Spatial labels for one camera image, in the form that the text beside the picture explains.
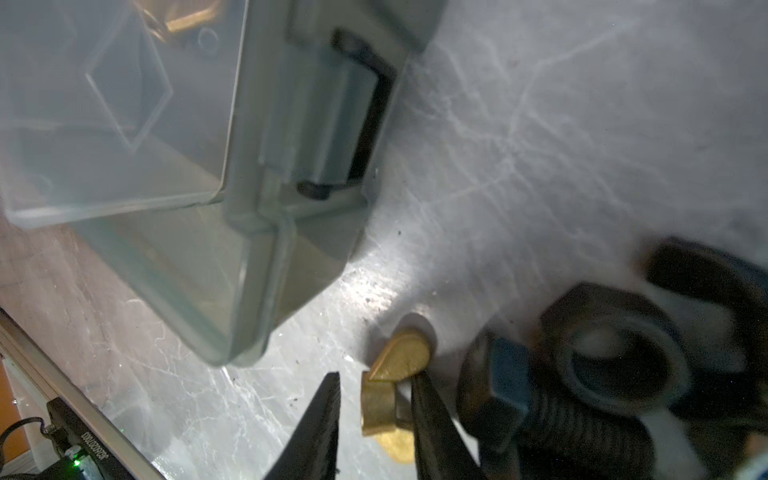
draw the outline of bolt thread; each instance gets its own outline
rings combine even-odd
[[[535,386],[519,441],[612,478],[648,478],[654,467],[653,443],[640,421],[608,415]]]

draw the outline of plastic box lid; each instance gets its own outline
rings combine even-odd
[[[39,227],[209,202],[246,0],[24,0],[0,15],[0,192]]]

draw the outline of marble surface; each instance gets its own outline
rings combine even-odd
[[[360,372],[403,314],[432,322],[449,392],[489,319],[531,342],[573,283],[639,288],[668,234],[768,266],[767,45],[759,0],[451,0],[362,244],[254,367],[204,365],[67,227],[0,222],[0,305],[170,479],[261,478],[330,370],[339,478],[415,478],[359,434]]]

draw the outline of orange surface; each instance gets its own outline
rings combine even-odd
[[[0,432],[11,426],[13,422],[18,422],[18,410],[13,404],[13,393],[8,384],[8,377],[0,363]],[[3,450],[5,451],[5,462],[8,463],[22,453],[29,450],[27,437],[24,435],[24,429],[18,429],[5,441]]]

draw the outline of black bolt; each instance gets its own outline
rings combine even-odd
[[[529,370],[523,345],[480,335],[458,384],[458,416],[470,435],[497,453],[517,442],[611,478],[650,477],[654,448],[642,423],[542,389],[530,381]]]

